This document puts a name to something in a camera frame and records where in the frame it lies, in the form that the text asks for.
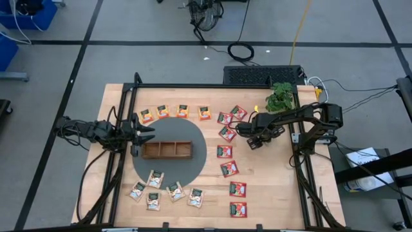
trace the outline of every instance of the wire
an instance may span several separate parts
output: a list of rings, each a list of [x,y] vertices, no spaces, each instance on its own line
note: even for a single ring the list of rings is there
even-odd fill
[[[308,14],[309,7],[310,7],[311,3],[312,3],[312,0],[308,0],[308,4],[306,4],[306,8],[304,9],[301,22],[299,23],[299,27],[297,28],[294,43],[292,45],[292,52],[290,53],[289,65],[292,65],[292,61],[294,60],[294,52],[295,52],[296,41],[297,41],[297,38],[299,37],[299,32],[301,31],[301,29],[303,27],[303,23],[304,23],[304,20],[306,19],[306,15]]]
[[[73,124],[72,126],[67,126],[67,124],[69,124],[69,123],[71,123],[71,122],[74,122],[74,124]],[[81,142],[80,142],[80,131],[79,131],[79,127],[76,125],[76,123],[78,123],[78,122],[86,123],[86,122],[81,121],[81,120],[69,120],[69,121],[67,121],[66,123],[64,123],[63,126],[60,128],[61,137],[62,137],[66,142],[70,143],[71,145],[73,145],[73,146],[80,146],[81,148],[85,149],[86,151],[89,151],[89,149],[85,148],[85,147],[81,144]],[[70,138],[67,138],[67,137],[66,137],[66,134],[64,134],[64,130],[65,130],[66,128],[71,128],[71,129],[76,130],[77,140],[70,139]]]
[[[257,111],[253,111],[252,113],[250,113],[250,115],[249,115],[249,120],[248,120],[247,122],[250,122],[250,120],[252,119],[252,115],[253,115],[254,113],[257,113]]]
[[[13,0],[13,5],[14,5],[14,7],[13,7],[13,17],[14,17],[15,25],[17,26],[17,29],[19,29],[20,33],[27,39],[28,42],[21,41],[21,40],[18,40],[18,39],[14,39],[13,37],[10,37],[10,36],[4,34],[3,32],[0,32],[0,34],[4,37],[10,39],[10,40],[13,40],[13,41],[16,41],[16,42],[19,42],[19,43],[32,45],[32,41],[27,37],[26,34],[23,33],[23,31],[20,29],[19,23],[17,22],[17,17],[16,17],[16,5],[17,5],[17,3],[15,2],[15,0]]]
[[[325,158],[325,159],[329,160],[330,162],[332,162],[332,159],[327,157],[326,155],[319,154],[318,152],[315,152],[314,155],[318,155],[318,156],[320,156],[322,158]]]
[[[335,144],[336,144],[336,145],[340,145],[340,146],[342,146],[343,148],[345,148],[345,149],[347,149],[347,150],[354,151],[354,152],[356,152],[356,153],[358,153],[359,155],[362,155],[362,156],[374,156],[374,157],[379,157],[378,155],[366,153],[366,152],[363,152],[363,151],[353,150],[353,149],[347,147],[347,145],[341,144],[340,142],[337,142],[337,141],[335,141]]]
[[[358,108],[359,106],[362,106],[363,104],[366,104],[366,103],[370,102],[373,99],[377,99],[379,97],[382,97],[383,95],[385,95],[387,93],[390,93],[393,90],[395,90],[395,86],[387,88],[384,91],[378,92],[376,94],[370,95],[369,97],[367,97],[363,100],[360,100],[360,101],[356,102],[355,104],[352,104],[351,106],[343,109],[343,114],[348,113],[349,111],[354,110],[354,109]]]
[[[33,20],[33,16],[30,17],[32,19],[32,23],[34,24],[34,26],[41,32],[43,32],[44,30],[41,30],[41,28],[39,28],[39,26],[37,26],[37,24],[35,23],[35,21]]]
[[[115,113],[115,118],[118,120],[118,117],[116,115],[116,106],[112,106],[110,108],[110,111],[109,111],[108,118],[107,118],[106,122],[110,122],[110,116],[111,116],[112,112]]]
[[[213,50],[215,50],[216,52],[223,52],[223,53],[226,53],[227,55],[229,55],[230,57],[232,57],[228,52],[226,52],[226,51],[221,51],[221,50],[217,50],[217,49],[215,49],[214,47],[212,47],[212,46],[207,46],[208,48],[212,48]],[[252,63],[252,64],[255,64],[255,65],[257,65],[257,66],[260,66],[260,64],[258,64],[258,63],[255,63],[255,62],[253,62],[253,61],[240,61],[240,60],[238,60],[238,59],[234,59],[235,61],[237,61],[237,62],[239,62],[239,63],[241,63],[241,64],[243,64],[243,65],[245,65],[245,66],[249,66],[246,62],[250,62],[250,63]]]
[[[240,39],[241,39],[241,37],[242,37],[243,27],[245,27],[245,21],[246,21],[247,12],[248,12],[248,9],[249,9],[249,4],[250,4],[250,0],[247,1],[245,16],[243,17],[242,28],[241,28],[241,30],[240,30],[239,38],[238,38],[238,40],[237,40],[236,42],[231,43],[231,44],[227,47],[227,52],[221,51],[221,50],[217,50],[217,49],[213,48],[212,46],[209,46],[209,47],[211,47],[213,50],[215,50],[215,51],[217,51],[217,52],[224,52],[224,53],[228,54],[228,55],[229,55],[231,58],[233,58],[235,61],[237,61],[237,62],[239,62],[239,63],[242,63],[242,64],[245,65],[245,66],[249,66],[246,62],[250,62],[250,63],[252,63],[252,64],[255,64],[255,65],[257,65],[257,66],[260,66],[260,64],[251,61],[251,60],[253,59],[253,57],[255,56],[255,50],[253,49],[253,47],[252,47],[251,45],[247,44],[247,43],[241,43],[241,42],[239,42]],[[233,46],[243,46],[243,47],[247,48],[247,49],[250,51],[250,55],[249,55],[248,57],[238,57],[238,56],[233,55],[233,53],[232,53],[232,47],[233,47]]]
[[[343,153],[343,151],[341,150],[341,148],[339,147],[339,145],[335,142],[337,149],[342,153],[342,155],[345,155]],[[362,170],[364,170],[367,174],[371,175],[372,177],[375,177],[376,179],[378,179],[379,181],[381,181],[382,183],[384,183],[387,187],[389,187],[390,189],[392,189],[393,191],[396,191],[397,193],[401,194],[403,197],[406,197],[409,200],[412,200],[412,197],[410,197],[409,195],[395,189],[394,187],[390,186],[389,183],[387,183],[385,180],[382,180],[381,178],[377,177],[375,174],[373,174],[371,171],[369,171],[367,168],[365,168],[362,165],[357,164],[355,161],[349,159],[347,156],[346,158],[348,159],[348,161],[350,161],[351,163],[353,163],[354,165],[356,165],[357,167],[360,167]]]
[[[77,205],[76,205],[76,216],[77,216],[77,220],[81,221],[81,216],[80,216],[80,198],[82,196],[82,188],[83,188],[83,181],[84,181],[84,177],[86,176],[86,173],[88,172],[89,168],[91,167],[91,165],[93,165],[94,162],[96,162],[99,158],[101,158],[101,156],[103,156],[105,154],[105,152],[107,152],[107,150],[104,150],[100,155],[98,155],[96,158],[94,158],[90,164],[88,164],[88,166],[86,167],[86,169],[83,172],[82,178],[80,180],[80,188],[79,188],[79,194],[77,195]]]
[[[292,165],[292,158],[295,156],[295,154],[293,154],[292,156],[290,156],[290,158],[289,158],[289,165],[292,167],[292,168],[298,168],[298,167],[300,167],[300,166],[302,166],[302,164],[305,162],[305,160],[306,160],[306,155],[305,154],[303,154],[303,159],[302,159],[302,161],[300,162],[300,163],[298,163],[298,164],[296,164],[296,165]]]
[[[359,106],[362,106],[363,104],[366,104],[366,103],[372,101],[373,99],[377,99],[377,98],[379,98],[379,97],[382,97],[383,95],[385,95],[385,94],[387,94],[387,93],[390,93],[390,92],[392,92],[393,90],[395,90],[395,89],[393,88],[393,89],[391,89],[391,90],[389,90],[389,91],[386,91],[386,92],[380,94],[379,96],[376,96],[376,97],[373,97],[373,98],[369,99],[369,100],[366,101],[366,102],[360,103],[360,104],[359,104],[358,106],[356,106],[356,107],[350,108],[349,110],[347,109],[345,112],[343,112],[343,114],[348,113],[349,111],[352,111],[352,110],[358,108]]]
[[[326,100],[324,101],[324,103],[328,102],[329,101],[329,94],[328,94],[328,90],[326,89],[326,86],[323,84],[323,81],[318,77],[311,77],[311,78],[308,79],[308,82],[310,82],[310,80],[312,80],[312,79],[317,79],[318,81],[320,81],[320,83],[323,86],[324,92],[326,94]]]
[[[327,79],[327,80],[323,81],[323,83],[328,82],[328,81],[336,82],[343,90],[345,90],[345,91],[347,91],[347,92],[368,92],[368,91],[375,91],[375,90],[387,90],[388,88],[392,88],[392,87],[395,87],[395,86],[396,86],[396,85],[394,85],[394,86],[389,86],[389,87],[372,88],[372,89],[365,89],[365,90],[348,90],[348,89],[346,89],[345,87],[343,87],[342,84],[339,83],[339,81],[337,81],[337,80],[335,80],[335,79]]]

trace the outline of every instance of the green plant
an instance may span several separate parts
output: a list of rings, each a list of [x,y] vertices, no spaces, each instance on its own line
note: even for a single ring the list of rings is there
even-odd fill
[[[293,94],[292,85],[290,83],[275,83],[273,87],[273,94],[266,98],[266,110],[269,112],[291,110]]]

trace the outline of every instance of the wooden tabletop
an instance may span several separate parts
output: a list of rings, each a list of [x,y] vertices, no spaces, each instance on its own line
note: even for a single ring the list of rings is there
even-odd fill
[[[121,91],[122,84],[106,85],[98,120],[105,120],[112,106],[118,108]],[[312,86],[298,86],[298,93],[301,105],[316,101]],[[254,151],[249,148],[245,138],[236,136],[230,145],[233,146],[233,159],[239,169],[237,175],[224,178],[220,164],[228,162],[229,159],[216,157],[216,146],[228,144],[218,135],[223,127],[216,122],[219,112],[229,112],[238,104],[248,111],[248,115],[244,118],[244,121],[247,121],[250,112],[254,111],[255,105],[259,106],[260,111],[264,111],[265,97],[270,94],[271,90],[253,89],[138,89],[135,112],[149,108],[155,113],[157,106],[166,104],[169,106],[171,114],[176,115],[177,105],[189,105],[188,120],[197,125],[203,133],[207,145],[207,159],[200,175],[188,186],[184,186],[183,190],[188,195],[191,188],[202,189],[205,196],[202,207],[198,209],[188,206],[186,198],[172,203],[165,190],[148,187],[143,199],[136,203],[128,195],[133,184],[140,180],[140,177],[133,166],[133,158],[127,151],[115,226],[161,227],[163,222],[168,222],[170,227],[254,229],[256,224],[262,224],[265,229],[304,229],[295,169],[288,164],[292,155],[292,147],[287,126],[285,126],[284,134]],[[210,106],[212,120],[199,121],[197,112],[199,106]],[[312,125],[305,123],[304,126],[306,130],[309,130]],[[315,150],[329,157],[327,146],[316,145]],[[92,144],[87,164],[101,152],[101,145]],[[80,203],[82,217],[101,194],[108,156],[104,155],[96,161],[84,179]],[[313,155],[312,166],[316,186],[318,188],[322,186],[324,202],[327,202],[329,210],[337,221],[345,225],[332,164],[325,158]],[[246,182],[247,197],[230,197],[230,181]],[[162,194],[160,211],[146,210],[145,200],[148,192]],[[104,222],[108,221],[111,201],[110,197],[106,202]],[[236,201],[247,202],[247,218],[230,218],[229,204]],[[312,204],[308,203],[311,222],[314,225]],[[74,215],[73,222],[76,222],[77,219]]]

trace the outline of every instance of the black robotic arm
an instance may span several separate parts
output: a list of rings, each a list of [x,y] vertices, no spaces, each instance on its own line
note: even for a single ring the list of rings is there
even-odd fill
[[[315,113],[319,113],[320,117],[315,117]],[[285,132],[282,125],[294,122],[314,124],[310,131],[293,135],[299,152],[313,154],[316,140],[328,130],[343,126],[342,108],[336,104],[315,102],[282,113],[258,113],[252,122],[240,122],[235,129],[240,136],[248,138],[247,142],[254,150]]]
[[[54,130],[56,136],[65,139],[72,145],[79,145],[80,138],[85,138],[92,143],[100,143],[104,150],[111,152],[119,152],[125,149],[124,142],[132,142],[131,154],[134,157],[138,155],[137,147],[155,137],[154,135],[138,135],[138,132],[150,132],[155,129],[141,125],[136,113],[133,114],[131,122],[122,121],[119,129],[105,120],[85,122],[61,117]],[[74,135],[77,136],[78,140],[68,138]]]

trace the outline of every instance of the leaf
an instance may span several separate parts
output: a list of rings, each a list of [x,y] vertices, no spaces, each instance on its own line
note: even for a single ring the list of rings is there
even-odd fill
[[[285,105],[288,110],[292,109],[292,101],[285,101]]]

